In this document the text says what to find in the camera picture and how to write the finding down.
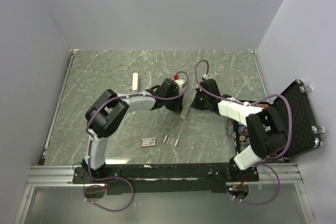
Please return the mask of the staple strip pack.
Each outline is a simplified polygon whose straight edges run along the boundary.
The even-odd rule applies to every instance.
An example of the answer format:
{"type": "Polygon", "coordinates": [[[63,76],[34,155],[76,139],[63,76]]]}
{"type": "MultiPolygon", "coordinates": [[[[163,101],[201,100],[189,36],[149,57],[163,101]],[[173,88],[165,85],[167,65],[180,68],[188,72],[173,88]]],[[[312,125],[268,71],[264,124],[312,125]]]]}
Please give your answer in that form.
{"type": "Polygon", "coordinates": [[[166,144],[172,145],[174,147],[177,147],[179,144],[179,139],[166,135],[163,139],[163,142],[166,144]]]}

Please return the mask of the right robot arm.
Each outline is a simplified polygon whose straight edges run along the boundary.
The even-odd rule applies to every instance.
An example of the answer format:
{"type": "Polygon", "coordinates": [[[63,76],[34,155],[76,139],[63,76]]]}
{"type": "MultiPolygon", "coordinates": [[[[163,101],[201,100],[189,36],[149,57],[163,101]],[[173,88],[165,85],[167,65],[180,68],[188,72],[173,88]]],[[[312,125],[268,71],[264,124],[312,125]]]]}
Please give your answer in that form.
{"type": "Polygon", "coordinates": [[[192,108],[211,111],[247,127],[249,145],[229,161],[229,175],[235,181],[246,177],[250,167],[286,147],[288,131],[275,108],[223,97],[213,79],[200,82],[192,108]]]}

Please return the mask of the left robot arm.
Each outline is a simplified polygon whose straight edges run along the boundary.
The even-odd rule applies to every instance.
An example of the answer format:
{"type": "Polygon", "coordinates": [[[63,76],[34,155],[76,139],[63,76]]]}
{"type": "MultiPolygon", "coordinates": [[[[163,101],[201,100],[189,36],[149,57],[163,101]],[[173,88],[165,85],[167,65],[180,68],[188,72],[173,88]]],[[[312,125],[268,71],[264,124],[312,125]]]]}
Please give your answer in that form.
{"type": "Polygon", "coordinates": [[[175,75],[173,79],[167,78],[161,85],[140,93],[118,94],[111,89],[104,91],[85,114],[86,132],[89,135],[87,154],[82,160],[85,177],[90,182],[97,183],[107,175],[107,143],[127,113],[152,111],[162,107],[172,112],[181,112],[187,88],[188,81],[175,75]]]}

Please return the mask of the beige green stapler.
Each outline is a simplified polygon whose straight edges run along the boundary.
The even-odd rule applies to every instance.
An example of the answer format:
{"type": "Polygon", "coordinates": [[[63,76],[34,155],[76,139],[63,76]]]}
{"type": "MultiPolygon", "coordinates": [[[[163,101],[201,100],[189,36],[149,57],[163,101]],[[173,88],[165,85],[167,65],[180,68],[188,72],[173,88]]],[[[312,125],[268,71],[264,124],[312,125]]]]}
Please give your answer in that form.
{"type": "Polygon", "coordinates": [[[185,119],[188,116],[192,103],[193,103],[193,98],[185,98],[183,100],[182,110],[180,114],[181,118],[185,119]]]}

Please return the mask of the red white staple box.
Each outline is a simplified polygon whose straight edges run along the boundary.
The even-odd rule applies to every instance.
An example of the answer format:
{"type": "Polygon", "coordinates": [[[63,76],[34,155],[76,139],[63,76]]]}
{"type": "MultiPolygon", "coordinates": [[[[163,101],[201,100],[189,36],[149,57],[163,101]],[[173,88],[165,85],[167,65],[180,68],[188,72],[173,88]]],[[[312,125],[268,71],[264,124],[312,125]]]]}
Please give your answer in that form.
{"type": "Polygon", "coordinates": [[[154,137],[153,138],[142,138],[141,141],[142,141],[141,147],[156,146],[156,139],[154,137]]]}

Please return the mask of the black poker chip case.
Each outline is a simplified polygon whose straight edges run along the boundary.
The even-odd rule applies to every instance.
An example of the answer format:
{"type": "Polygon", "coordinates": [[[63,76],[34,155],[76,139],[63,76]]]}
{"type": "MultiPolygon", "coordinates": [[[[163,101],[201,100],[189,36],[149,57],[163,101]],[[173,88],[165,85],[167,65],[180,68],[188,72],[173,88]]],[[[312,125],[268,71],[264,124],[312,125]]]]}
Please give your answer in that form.
{"type": "MultiPolygon", "coordinates": [[[[311,91],[310,86],[306,86],[301,80],[297,79],[281,93],[288,100],[292,112],[291,144],[284,156],[270,160],[270,162],[288,162],[291,158],[322,146],[321,133],[325,132],[324,126],[318,126],[316,123],[308,99],[308,91],[311,91]]],[[[267,102],[262,102],[262,104],[276,108],[285,127],[288,127],[287,108],[281,98],[276,98],[273,104],[267,102]]],[[[240,136],[243,132],[247,134],[248,131],[247,129],[243,130],[243,125],[236,121],[233,121],[233,124],[235,152],[239,154],[247,147],[249,140],[247,136],[240,136]]]]}

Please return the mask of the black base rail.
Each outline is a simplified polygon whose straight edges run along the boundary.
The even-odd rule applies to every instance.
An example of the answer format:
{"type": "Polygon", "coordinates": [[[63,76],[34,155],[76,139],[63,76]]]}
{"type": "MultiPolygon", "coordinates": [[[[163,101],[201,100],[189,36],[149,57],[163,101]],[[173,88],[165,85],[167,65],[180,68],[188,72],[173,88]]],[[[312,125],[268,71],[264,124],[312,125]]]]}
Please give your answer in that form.
{"type": "Polygon", "coordinates": [[[107,195],[210,191],[225,193],[234,183],[257,182],[257,168],[239,171],[229,163],[103,165],[89,175],[87,166],[76,167],[75,185],[102,185],[107,195]]]}

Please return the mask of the white stapler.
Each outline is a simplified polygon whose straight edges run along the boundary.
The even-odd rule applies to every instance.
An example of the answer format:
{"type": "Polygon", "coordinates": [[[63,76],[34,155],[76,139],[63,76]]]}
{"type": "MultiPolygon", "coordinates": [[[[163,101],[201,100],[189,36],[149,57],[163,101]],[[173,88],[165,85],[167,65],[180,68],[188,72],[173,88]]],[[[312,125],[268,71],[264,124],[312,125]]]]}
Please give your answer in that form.
{"type": "Polygon", "coordinates": [[[132,91],[138,92],[139,90],[139,74],[137,72],[132,75],[132,91]]]}

